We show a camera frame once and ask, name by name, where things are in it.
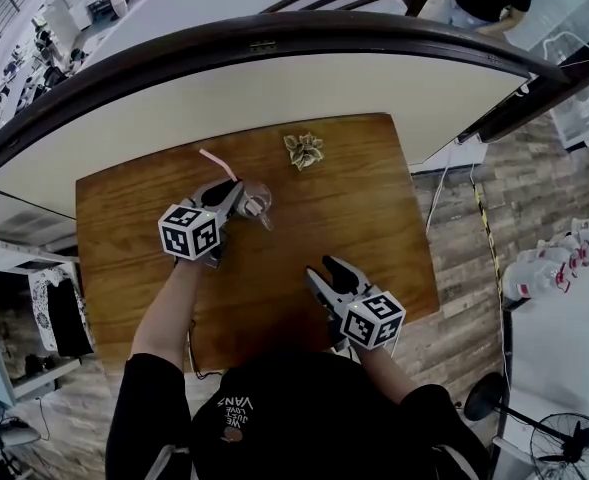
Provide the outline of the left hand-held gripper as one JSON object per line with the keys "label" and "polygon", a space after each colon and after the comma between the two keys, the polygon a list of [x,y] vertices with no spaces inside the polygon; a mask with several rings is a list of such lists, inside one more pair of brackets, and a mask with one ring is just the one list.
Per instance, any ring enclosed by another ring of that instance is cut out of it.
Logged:
{"label": "left hand-held gripper", "polygon": [[227,234],[223,230],[244,195],[244,183],[232,179],[202,185],[180,204],[171,205],[158,221],[163,251],[176,260],[201,260],[217,268]]}

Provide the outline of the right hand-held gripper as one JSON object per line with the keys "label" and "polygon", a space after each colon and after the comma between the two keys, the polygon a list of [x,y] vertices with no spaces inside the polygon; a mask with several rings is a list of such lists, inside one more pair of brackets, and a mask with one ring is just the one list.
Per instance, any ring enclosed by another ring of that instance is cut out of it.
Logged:
{"label": "right hand-held gripper", "polygon": [[405,320],[402,304],[376,285],[362,294],[333,295],[357,293],[358,274],[353,265],[334,256],[325,255],[322,264],[331,275],[331,286],[310,266],[305,268],[305,282],[317,302],[333,312],[337,342],[373,350],[395,340]]}

